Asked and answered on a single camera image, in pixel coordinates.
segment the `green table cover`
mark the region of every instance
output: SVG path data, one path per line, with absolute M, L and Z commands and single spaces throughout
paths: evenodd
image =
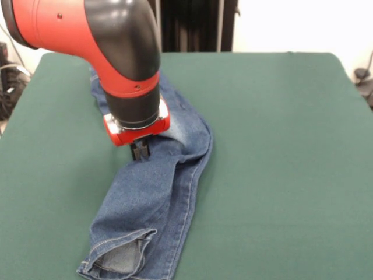
M 215 137 L 176 280 L 373 279 L 373 117 L 331 54 L 163 54 Z M 0 140 L 0 279 L 74 280 L 129 148 L 46 54 Z

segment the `jeans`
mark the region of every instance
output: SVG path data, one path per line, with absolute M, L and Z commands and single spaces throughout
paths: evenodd
M 92 95 L 108 113 L 91 69 Z M 148 159 L 121 168 L 90 227 L 91 250 L 77 272 L 87 279 L 166 280 L 174 276 L 195 210 L 212 131 L 161 73 L 168 131 L 149 140 Z

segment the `black cylindrical joint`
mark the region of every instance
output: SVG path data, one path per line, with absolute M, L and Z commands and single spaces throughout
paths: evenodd
M 147 94 L 120 98 L 105 92 L 106 101 L 113 117 L 124 128 L 136 130 L 148 127 L 159 115 L 159 85 Z

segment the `black cable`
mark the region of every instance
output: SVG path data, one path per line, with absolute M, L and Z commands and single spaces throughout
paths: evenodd
M 23 62 L 23 60 L 22 60 L 22 57 L 20 56 L 20 54 L 19 54 L 19 52 L 18 52 L 16 46 L 14 45 L 13 38 L 11 38 L 11 36 L 8 34 L 8 32 L 5 31 L 4 27 L 2 27 L 1 24 L 0 24 L 0 28 L 1 28 L 1 30 L 3 31 L 3 33 L 4 33 L 4 34 L 9 38 L 10 43 L 12 44 L 13 49 L 14 49 L 14 51 L 16 52 L 19 61 L 21 62 L 21 64 L 23 65 L 23 67 L 25 67 L 24 62 Z
M 372 60 L 373 60 L 373 51 L 371 53 L 371 57 L 369 58 L 369 63 L 368 63 L 368 67 L 367 67 L 367 72 L 369 71 L 371 65 L 372 65 Z

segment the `red joint housing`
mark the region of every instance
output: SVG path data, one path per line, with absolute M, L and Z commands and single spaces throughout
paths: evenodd
M 171 117 L 170 115 L 168 115 L 166 118 L 156 121 L 154 124 L 152 124 L 151 126 L 147 128 L 139 129 L 139 130 L 125 130 L 124 132 L 120 134 L 110 133 L 105 120 L 104 120 L 104 125 L 113 144 L 115 146 L 123 146 L 123 145 L 131 144 L 139 138 L 143 138 L 149 135 L 157 135 L 168 130 L 170 128 L 170 122 L 171 122 Z

